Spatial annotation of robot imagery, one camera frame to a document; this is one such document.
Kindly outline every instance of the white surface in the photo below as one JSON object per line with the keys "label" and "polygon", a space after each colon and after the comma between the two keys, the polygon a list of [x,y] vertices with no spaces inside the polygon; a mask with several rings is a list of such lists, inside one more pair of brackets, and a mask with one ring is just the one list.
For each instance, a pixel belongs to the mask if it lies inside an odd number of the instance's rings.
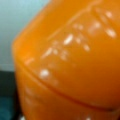
{"label": "white surface", "polygon": [[0,70],[13,71],[11,44],[48,0],[0,0]]}

